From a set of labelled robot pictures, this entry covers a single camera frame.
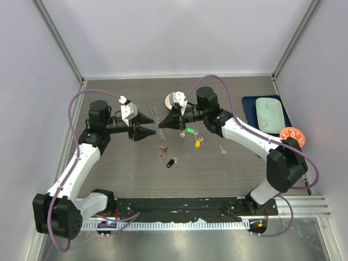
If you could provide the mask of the black tag key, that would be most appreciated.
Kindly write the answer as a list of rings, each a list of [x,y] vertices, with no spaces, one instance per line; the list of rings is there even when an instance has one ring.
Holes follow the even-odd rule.
[[[172,166],[176,166],[176,167],[178,167],[178,165],[177,165],[177,158],[171,158],[168,162],[167,162],[167,164],[166,164],[166,167],[167,168],[171,168]]]

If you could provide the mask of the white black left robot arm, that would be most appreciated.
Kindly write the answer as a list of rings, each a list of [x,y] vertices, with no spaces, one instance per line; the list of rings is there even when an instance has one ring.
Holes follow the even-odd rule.
[[[143,127],[153,120],[139,112],[134,103],[126,101],[120,108],[121,116],[117,117],[111,114],[111,106],[104,100],[90,104],[85,129],[78,139],[73,158],[55,184],[45,194],[37,194],[33,199],[37,232],[72,240],[87,219],[95,214],[109,217],[115,213],[112,191],[95,189],[82,200],[77,196],[90,170],[111,141],[112,134],[127,133],[130,140],[139,141],[156,133]]]

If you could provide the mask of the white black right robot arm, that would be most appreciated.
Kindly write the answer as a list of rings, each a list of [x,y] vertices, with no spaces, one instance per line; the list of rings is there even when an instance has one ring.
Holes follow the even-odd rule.
[[[253,215],[264,210],[267,201],[286,193],[308,171],[306,160],[296,139],[267,135],[245,124],[231,112],[222,109],[217,94],[204,86],[196,91],[196,104],[189,104],[183,92],[169,94],[165,105],[170,108],[160,128],[186,128],[188,123],[202,121],[211,133],[235,141],[266,162],[266,177],[246,195],[246,210]]]

